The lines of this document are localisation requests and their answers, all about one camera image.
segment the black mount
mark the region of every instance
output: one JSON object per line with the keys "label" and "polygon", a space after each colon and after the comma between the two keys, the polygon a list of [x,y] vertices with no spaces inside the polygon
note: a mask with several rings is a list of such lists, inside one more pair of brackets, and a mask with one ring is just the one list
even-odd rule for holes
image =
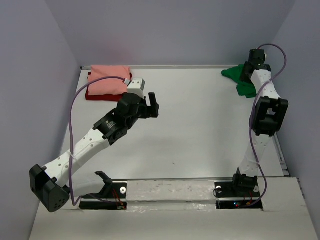
{"label": "black mount", "polygon": [[142,99],[134,93],[124,94],[116,108],[94,124],[93,129],[98,129],[110,145],[114,144],[127,134],[138,119],[159,116],[159,104],[153,92],[149,93],[149,99],[151,106],[147,106],[146,98]]}
{"label": "black mount", "polygon": [[[262,49],[251,49],[248,61],[245,62],[240,80],[251,83],[251,76],[255,70],[268,70],[269,65],[265,64],[266,55]],[[274,136],[282,126],[289,102],[285,99],[271,99],[267,96],[260,97],[255,105],[251,129],[256,136],[260,134]],[[254,191],[258,187],[258,177],[249,177],[241,174],[239,168],[233,175],[232,181],[215,182],[219,186],[219,192],[215,189],[217,198],[237,198],[245,193]]]}
{"label": "black mount", "polygon": [[105,184],[99,193],[83,196],[79,208],[82,210],[125,210],[127,209],[127,192],[122,192],[121,188],[127,189],[127,186],[128,184],[123,181]]}
{"label": "black mount", "polygon": [[[103,134],[103,139],[108,140],[110,145],[114,144],[127,134],[138,119],[159,116],[159,105],[155,94],[149,93],[149,98],[151,106],[147,106],[146,98],[142,99],[134,93],[124,94],[116,108],[94,124],[93,129],[99,130]],[[112,180],[103,172],[96,172],[96,174],[105,183],[99,194],[107,195],[113,186]],[[57,179],[47,175],[46,167],[40,167],[38,164],[33,166],[29,176],[31,191],[50,213],[62,208],[69,200],[70,189],[66,185],[64,187],[57,185]]]}
{"label": "black mount", "polygon": [[265,64],[266,55],[263,49],[251,49],[248,61],[245,62],[242,73],[240,75],[240,80],[242,82],[252,84],[251,76],[255,70],[268,70],[271,72],[271,67]]}

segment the white wall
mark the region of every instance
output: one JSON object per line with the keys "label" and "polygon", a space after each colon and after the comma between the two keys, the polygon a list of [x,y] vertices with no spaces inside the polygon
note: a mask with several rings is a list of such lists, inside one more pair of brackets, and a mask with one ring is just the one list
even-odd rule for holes
{"label": "white wall", "polygon": [[[273,43],[287,53],[287,67],[275,80],[277,91],[289,101],[278,134],[292,176],[300,178],[313,224],[320,236],[320,1],[297,0]],[[269,49],[274,71],[283,64],[276,49]]]}
{"label": "white wall", "polygon": [[46,0],[82,66],[233,65],[294,0]]}
{"label": "white wall", "polygon": [[29,169],[59,153],[79,67],[44,0],[2,0],[0,32],[0,240],[27,240]]}

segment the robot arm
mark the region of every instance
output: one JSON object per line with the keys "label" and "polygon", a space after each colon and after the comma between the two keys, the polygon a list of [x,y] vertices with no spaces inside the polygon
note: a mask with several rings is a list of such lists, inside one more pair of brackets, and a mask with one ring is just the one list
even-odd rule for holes
{"label": "robot arm", "polygon": [[[271,79],[271,68],[264,64],[265,59],[264,50],[252,49],[241,74],[241,80],[249,80],[257,91]],[[269,141],[282,126],[289,103],[281,99],[272,82],[263,88],[258,98],[250,131],[255,152],[261,160]],[[244,159],[233,176],[233,187],[252,191],[257,184],[258,172],[259,164],[249,142]]]}
{"label": "robot arm", "polygon": [[[147,106],[143,90],[145,81],[135,78],[127,87],[117,107],[106,114],[74,146],[72,175],[85,163],[102,150],[112,146],[125,136],[138,119],[157,118],[159,105],[154,93],[149,93],[150,105]],[[70,150],[43,167],[31,168],[30,185],[49,212],[59,210],[69,199],[69,158]],[[74,195],[95,194],[104,186],[111,186],[112,181],[103,172],[96,172],[83,182],[74,183]]]}

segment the green fabric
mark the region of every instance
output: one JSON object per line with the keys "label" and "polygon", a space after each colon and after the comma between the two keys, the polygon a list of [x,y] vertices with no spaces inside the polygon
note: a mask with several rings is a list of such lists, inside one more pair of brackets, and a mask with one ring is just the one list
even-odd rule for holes
{"label": "green fabric", "polygon": [[245,96],[247,99],[254,98],[257,95],[255,86],[252,83],[240,81],[240,75],[243,68],[244,65],[240,64],[239,66],[223,70],[221,74],[238,84],[236,90],[238,91],[239,96]]}

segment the white tabletop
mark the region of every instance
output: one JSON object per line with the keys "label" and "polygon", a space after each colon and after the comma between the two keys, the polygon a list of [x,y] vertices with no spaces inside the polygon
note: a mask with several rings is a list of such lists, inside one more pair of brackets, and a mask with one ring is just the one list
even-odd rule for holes
{"label": "white tabletop", "polygon": [[[232,177],[248,146],[253,99],[238,96],[236,83],[221,71],[133,69],[134,77],[145,80],[145,94],[155,92],[159,117],[138,120],[124,138],[78,172],[104,171],[113,179]],[[87,82],[88,72],[81,72],[78,88]],[[86,101],[83,91],[72,112],[75,141],[115,107],[115,102]],[[63,152],[69,144],[67,133]],[[283,176],[272,141],[261,166],[266,176]]]}
{"label": "white tabletop", "polygon": [[[139,189],[134,182],[128,183],[128,191],[136,192],[140,199],[148,191],[152,198],[161,190]],[[206,196],[212,193],[201,188],[206,181],[184,182],[192,184],[195,191],[203,191],[197,198],[208,200]],[[180,197],[184,195],[181,191],[191,191],[182,186],[182,181],[171,183],[168,187],[175,188]],[[259,186],[264,187],[262,179]],[[169,191],[163,194],[166,192],[168,196],[176,195]],[[40,204],[30,240],[317,240],[295,178],[268,179],[268,191],[262,199],[264,211],[216,210],[214,199],[206,204],[189,204],[189,198],[177,200],[142,202],[140,206],[128,202],[127,210],[121,211],[61,209],[55,213],[49,213]]]}

